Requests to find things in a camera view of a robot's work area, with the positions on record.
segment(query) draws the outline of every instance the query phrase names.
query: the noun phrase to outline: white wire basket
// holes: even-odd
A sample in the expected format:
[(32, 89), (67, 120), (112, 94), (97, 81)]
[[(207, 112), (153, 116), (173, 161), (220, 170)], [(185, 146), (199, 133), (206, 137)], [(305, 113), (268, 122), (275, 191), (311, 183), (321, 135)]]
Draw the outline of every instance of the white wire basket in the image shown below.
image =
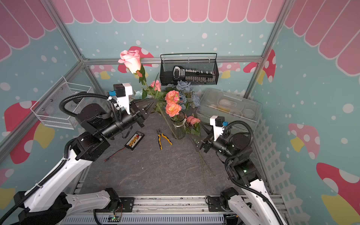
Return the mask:
[[(74, 130), (78, 125), (75, 117), (69, 116), (59, 109), (60, 102), (69, 96), (75, 95), (80, 92), (94, 93), (93, 88), (86, 85), (69, 83), (62, 77), (60, 80), (64, 80), (60, 86), (48, 93), (47, 91), (32, 107), (31, 111), (45, 126), (59, 127)], [(70, 101), (65, 105), (65, 108), (73, 113), (80, 113), (81, 110), (92, 103), (94, 98), (83, 98), (78, 104), (74, 101)]]

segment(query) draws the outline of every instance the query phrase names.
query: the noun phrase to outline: pliers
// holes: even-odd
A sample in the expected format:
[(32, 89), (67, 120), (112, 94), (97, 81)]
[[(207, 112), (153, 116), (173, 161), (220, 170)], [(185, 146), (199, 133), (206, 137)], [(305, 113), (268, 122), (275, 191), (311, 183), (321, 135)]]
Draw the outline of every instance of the pliers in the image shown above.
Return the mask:
[(159, 142), (160, 150), (162, 150), (162, 145), (161, 145), (161, 140), (160, 140), (161, 136), (163, 136), (163, 137), (170, 143), (170, 145), (172, 145), (172, 142), (170, 141), (170, 139), (169, 139), (167, 136), (165, 136), (165, 135), (161, 132), (160, 129), (157, 129), (156, 131), (157, 131), (158, 136), (159, 136), (158, 142)]

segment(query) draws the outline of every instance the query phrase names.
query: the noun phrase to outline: yellow shape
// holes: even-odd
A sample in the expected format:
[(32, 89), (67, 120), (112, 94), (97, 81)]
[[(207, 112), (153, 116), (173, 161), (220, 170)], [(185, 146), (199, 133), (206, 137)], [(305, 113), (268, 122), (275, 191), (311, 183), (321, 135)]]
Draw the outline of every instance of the yellow shape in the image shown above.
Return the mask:
[(103, 79), (103, 80), (110, 79), (110, 76), (108, 75), (108, 72), (106, 72), (106, 71), (100, 72), (100, 76), (101, 76), (101, 79)]
[(257, 78), (258, 84), (262, 85), (262, 80), (264, 79), (265, 74), (266, 74), (265, 71), (261, 70), (260, 76)]
[(222, 79), (230, 78), (230, 70), (224, 71), (220, 78)]
[[(134, 74), (136, 79), (139, 79), (139, 76), (137, 74)], [(145, 71), (145, 78), (147, 78), (149, 76), (149, 74)]]
[(0, 209), (5, 209), (6, 206), (8, 206), (8, 204), (13, 200), (14, 195), (15, 188), (0, 188)]
[(360, 215), (340, 195), (322, 195), (321, 198), (331, 217), (339, 225), (351, 225), (360, 222)]
[(40, 123), (35, 131), (34, 140), (39, 142), (42, 148), (47, 148), (54, 139), (55, 130)]
[(298, 137), (290, 140), (290, 142), (294, 150), (297, 152), (300, 152), (300, 149), (305, 146), (304, 142)]

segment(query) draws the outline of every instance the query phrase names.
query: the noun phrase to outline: black wire basket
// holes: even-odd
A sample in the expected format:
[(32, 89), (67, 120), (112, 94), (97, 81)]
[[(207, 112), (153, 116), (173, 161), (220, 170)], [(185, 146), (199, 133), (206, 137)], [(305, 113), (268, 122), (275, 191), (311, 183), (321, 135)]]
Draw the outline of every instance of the black wire basket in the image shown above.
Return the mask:
[(160, 81), (162, 85), (187, 81), (192, 85), (215, 85), (219, 79), (216, 53), (163, 54)]

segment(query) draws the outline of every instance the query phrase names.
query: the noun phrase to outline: glass vase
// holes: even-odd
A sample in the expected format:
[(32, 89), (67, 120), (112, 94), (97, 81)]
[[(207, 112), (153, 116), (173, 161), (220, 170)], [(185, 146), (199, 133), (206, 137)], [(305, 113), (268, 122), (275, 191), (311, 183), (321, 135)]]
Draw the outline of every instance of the glass vase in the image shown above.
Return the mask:
[(179, 115), (174, 117), (170, 117), (172, 121), (172, 136), (175, 139), (182, 139), (186, 135), (186, 131), (189, 129), (186, 123), (185, 114), (183, 112), (179, 112)]

